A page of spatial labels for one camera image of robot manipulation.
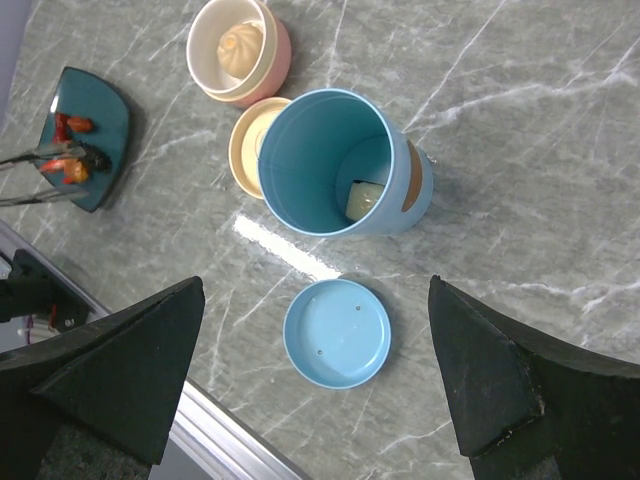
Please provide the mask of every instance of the small block inside container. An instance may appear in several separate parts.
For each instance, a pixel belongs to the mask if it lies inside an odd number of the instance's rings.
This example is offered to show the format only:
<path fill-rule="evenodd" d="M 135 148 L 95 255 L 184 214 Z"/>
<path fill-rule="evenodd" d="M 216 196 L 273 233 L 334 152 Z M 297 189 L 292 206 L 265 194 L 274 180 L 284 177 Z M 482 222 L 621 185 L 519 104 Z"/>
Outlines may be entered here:
<path fill-rule="evenodd" d="M 351 184 L 345 215 L 354 222 L 364 218 L 380 199 L 384 185 L 356 180 Z"/>

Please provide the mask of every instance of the brown label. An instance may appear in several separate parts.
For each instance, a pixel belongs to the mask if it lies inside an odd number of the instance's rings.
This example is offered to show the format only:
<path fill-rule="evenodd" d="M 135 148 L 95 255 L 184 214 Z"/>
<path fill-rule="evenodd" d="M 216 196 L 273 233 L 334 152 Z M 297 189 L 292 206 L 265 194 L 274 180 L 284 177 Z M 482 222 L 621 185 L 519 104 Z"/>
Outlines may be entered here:
<path fill-rule="evenodd" d="M 409 154 L 411 155 L 411 179 L 409 180 L 409 189 L 407 190 L 407 196 L 402 204 L 402 211 L 409 210 L 420 195 L 420 189 L 422 188 L 422 162 L 420 161 L 420 154 L 413 146 L 413 143 L 407 141 L 409 145 Z"/>

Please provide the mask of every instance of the metal edge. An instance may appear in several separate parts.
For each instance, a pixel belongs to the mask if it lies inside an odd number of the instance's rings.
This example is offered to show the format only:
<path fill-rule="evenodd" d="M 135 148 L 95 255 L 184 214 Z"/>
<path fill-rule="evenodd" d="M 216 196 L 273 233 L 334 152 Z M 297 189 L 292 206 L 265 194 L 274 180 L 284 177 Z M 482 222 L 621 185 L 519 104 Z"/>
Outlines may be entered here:
<path fill-rule="evenodd" d="M 31 253 L 87 302 L 92 309 L 89 321 L 111 313 L 0 220 L 0 252 L 13 258 L 18 249 Z M 212 478 L 220 478 L 222 467 L 239 480 L 310 479 L 189 379 L 184 383 L 169 437 Z"/>

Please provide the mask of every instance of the blue container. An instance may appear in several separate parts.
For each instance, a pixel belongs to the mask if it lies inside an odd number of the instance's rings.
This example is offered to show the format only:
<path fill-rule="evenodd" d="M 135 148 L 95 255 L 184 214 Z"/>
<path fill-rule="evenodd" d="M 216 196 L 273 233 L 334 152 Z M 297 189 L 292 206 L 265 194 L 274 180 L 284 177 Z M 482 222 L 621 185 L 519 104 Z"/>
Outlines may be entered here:
<path fill-rule="evenodd" d="M 362 385 L 382 368 L 391 347 L 391 324 L 380 300 L 344 279 L 313 283 L 300 292 L 282 334 L 296 370 L 326 388 Z"/>
<path fill-rule="evenodd" d="M 424 215 L 433 193 L 427 155 L 376 106 L 339 89 L 309 92 L 276 117 L 262 143 L 258 174 L 274 215 L 318 237 L 402 232 Z M 357 222 L 345 215 L 354 181 L 385 186 Z"/>

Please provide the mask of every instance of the cream-colored lid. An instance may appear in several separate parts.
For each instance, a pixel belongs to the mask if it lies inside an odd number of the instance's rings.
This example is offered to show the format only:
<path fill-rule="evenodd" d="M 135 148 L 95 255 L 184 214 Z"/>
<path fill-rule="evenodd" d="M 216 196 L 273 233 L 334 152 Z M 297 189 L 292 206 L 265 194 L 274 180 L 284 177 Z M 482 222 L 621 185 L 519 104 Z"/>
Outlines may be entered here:
<path fill-rule="evenodd" d="M 238 185 L 255 198 L 264 198 L 258 179 L 258 155 L 267 130 L 291 100 L 266 98 L 249 107 L 238 119 L 229 141 L 229 165 Z"/>

